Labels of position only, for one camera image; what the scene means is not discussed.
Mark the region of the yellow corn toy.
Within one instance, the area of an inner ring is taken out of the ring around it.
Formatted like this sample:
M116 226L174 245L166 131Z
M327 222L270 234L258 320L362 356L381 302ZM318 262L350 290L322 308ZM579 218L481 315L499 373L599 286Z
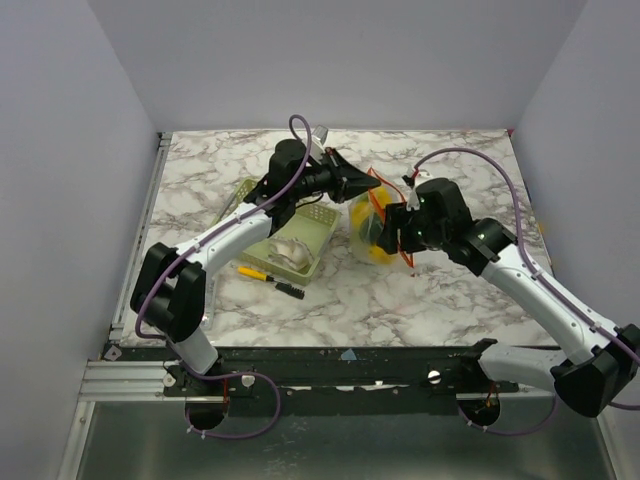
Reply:
M393 202L393 198L389 191L384 187L376 187L368 192L369 203L377 215L383 216L385 207Z

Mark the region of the clear zip top bag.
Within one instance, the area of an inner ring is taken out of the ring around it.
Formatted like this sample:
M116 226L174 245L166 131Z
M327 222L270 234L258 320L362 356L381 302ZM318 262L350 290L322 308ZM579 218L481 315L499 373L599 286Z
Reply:
M398 251L386 253L376 244L382 233L385 207L405 200L398 186L370 167L367 174L380 181L380 185L351 200L349 212L350 248L357 260L396 271L410 272L414 269L414 257Z

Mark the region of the dark green avocado toy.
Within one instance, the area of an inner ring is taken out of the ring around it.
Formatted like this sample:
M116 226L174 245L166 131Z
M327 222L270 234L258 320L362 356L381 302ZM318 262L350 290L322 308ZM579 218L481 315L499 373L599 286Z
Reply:
M359 239L365 244L377 244L384 229L384 223L377 214L367 216L358 228Z

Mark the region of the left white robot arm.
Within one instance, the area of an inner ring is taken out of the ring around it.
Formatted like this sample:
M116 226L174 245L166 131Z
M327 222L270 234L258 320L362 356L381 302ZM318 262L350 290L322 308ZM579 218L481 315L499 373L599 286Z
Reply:
M325 194L343 203L379 184L333 148L282 140L267 173L224 220L180 246L157 243L146 252L130 307L189 367L188 384L201 395L212 394L222 372L215 365L218 352L201 328L208 277L283 228L300 200Z

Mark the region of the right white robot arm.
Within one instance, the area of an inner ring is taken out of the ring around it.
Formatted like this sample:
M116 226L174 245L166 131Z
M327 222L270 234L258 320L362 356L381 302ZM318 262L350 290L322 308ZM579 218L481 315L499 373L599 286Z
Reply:
M480 392L494 381L534 386L594 418L634 379L638 327L620 327L578 300L499 221L474 219L455 182L429 180L408 201L386 205L377 244L387 253L444 252L508 295L560 348L544 353L489 341L460 367L467 389Z

